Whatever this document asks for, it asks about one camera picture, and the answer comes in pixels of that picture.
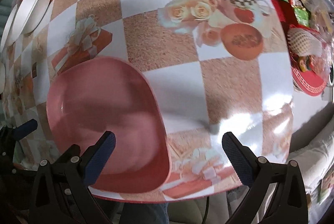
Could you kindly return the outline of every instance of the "white bowl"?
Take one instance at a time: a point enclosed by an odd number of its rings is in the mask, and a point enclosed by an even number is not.
[[[15,15],[16,15],[16,11],[17,11],[17,4],[14,6],[13,10],[11,11],[8,19],[7,19],[7,22],[6,22],[6,25],[5,25],[5,28],[3,30],[3,33],[2,33],[2,38],[1,38],[1,45],[0,45],[0,52],[2,52],[3,50],[3,47],[5,46],[5,44],[7,43],[8,46],[10,46],[11,44],[13,44],[13,40],[12,40],[12,24],[13,24],[13,20],[15,18]]]
[[[50,0],[23,0],[12,28],[12,39],[16,41],[21,33],[32,32],[42,20]]]
[[[3,63],[0,62],[0,94],[5,90],[6,84],[6,69]]]

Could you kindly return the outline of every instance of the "tablecloth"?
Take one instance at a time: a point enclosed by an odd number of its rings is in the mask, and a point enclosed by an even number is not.
[[[228,11],[225,2],[236,9]],[[245,25],[235,26],[239,34],[229,39],[237,52],[227,47],[225,37],[231,32],[226,27],[236,23]],[[246,30],[255,34],[248,45],[240,43]],[[259,53],[250,59],[254,51]],[[93,186],[94,195],[165,202],[240,186],[221,147],[227,131],[257,156],[286,160],[293,82],[271,0],[52,0],[38,27],[6,47],[1,57],[6,118],[16,126],[38,121],[37,130],[20,141],[24,165],[37,169],[41,160],[59,156],[46,115],[54,78],[101,55],[129,61],[148,79],[167,132],[171,175],[149,193]]]

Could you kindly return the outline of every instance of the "teapot print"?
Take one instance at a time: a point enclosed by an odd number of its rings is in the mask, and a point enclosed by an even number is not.
[[[266,6],[260,7],[259,1]],[[220,0],[218,9],[236,23],[249,24],[258,29],[264,38],[271,36],[271,8],[267,1]]]

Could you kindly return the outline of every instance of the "jeans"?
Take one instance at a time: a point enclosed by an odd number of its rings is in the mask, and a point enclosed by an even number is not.
[[[169,224],[168,203],[125,203],[119,224]]]

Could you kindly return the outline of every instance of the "pink bowl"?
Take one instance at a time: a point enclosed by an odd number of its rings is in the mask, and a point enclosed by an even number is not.
[[[98,57],[58,76],[47,96],[47,117],[58,149],[81,152],[106,131],[116,148],[94,188],[143,193],[170,174],[166,131],[156,99],[143,74],[131,64]]]

